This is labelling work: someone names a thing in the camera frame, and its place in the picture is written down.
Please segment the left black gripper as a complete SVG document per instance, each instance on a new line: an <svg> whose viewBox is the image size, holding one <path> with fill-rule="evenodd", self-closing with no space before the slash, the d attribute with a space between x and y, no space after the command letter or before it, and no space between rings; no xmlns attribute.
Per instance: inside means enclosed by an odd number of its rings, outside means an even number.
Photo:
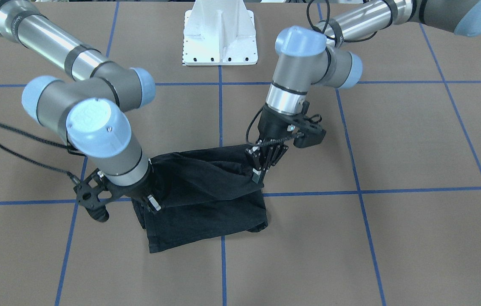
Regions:
<svg viewBox="0 0 481 306"><path fill-rule="evenodd" d="M260 115L259 138L255 143L247 142L247 159L252 167L252 181L262 184L266 172L289 150L285 142L294 139L295 126L291 128L289 115L276 112L269 106L263 106L257 115Z"/></svg>

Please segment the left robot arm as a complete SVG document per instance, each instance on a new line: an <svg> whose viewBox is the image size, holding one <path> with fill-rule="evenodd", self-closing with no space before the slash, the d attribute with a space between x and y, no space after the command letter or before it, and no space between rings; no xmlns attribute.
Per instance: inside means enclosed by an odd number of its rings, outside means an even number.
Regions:
<svg viewBox="0 0 481 306"><path fill-rule="evenodd" d="M256 142L246 150L252 180L261 184L293 140L298 148L319 145L326 135L317 116L308 116L307 93L313 86L347 89L363 72L361 58L346 49L379 31L418 23L464 37L481 35L481 0L365 0L332 17L330 12L307 28L283 29L275 41L279 59L266 100L257 112Z"/></svg>

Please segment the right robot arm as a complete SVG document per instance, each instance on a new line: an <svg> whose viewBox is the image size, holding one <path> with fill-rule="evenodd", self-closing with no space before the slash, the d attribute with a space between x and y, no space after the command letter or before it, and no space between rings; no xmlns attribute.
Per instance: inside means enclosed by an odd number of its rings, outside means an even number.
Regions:
<svg viewBox="0 0 481 306"><path fill-rule="evenodd" d="M35 51L62 68L71 83L40 76L22 93L25 112L56 133L66 149L96 165L75 184L77 203L97 221L122 196L149 199L151 162L125 113L153 101L156 86L143 68L123 68L40 13L29 0L0 0L0 37Z"/></svg>

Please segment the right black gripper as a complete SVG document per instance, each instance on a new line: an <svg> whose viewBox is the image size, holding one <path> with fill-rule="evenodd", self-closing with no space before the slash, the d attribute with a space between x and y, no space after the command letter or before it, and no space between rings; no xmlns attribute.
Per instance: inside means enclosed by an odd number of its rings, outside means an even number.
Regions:
<svg viewBox="0 0 481 306"><path fill-rule="evenodd" d="M128 197L133 204L138 204L151 213L157 213L161 211L161 206L154 196L155 185L156 175L154 168L152 164L148 164L147 172L139 182L133 185L132 190L128 192Z"/></svg>

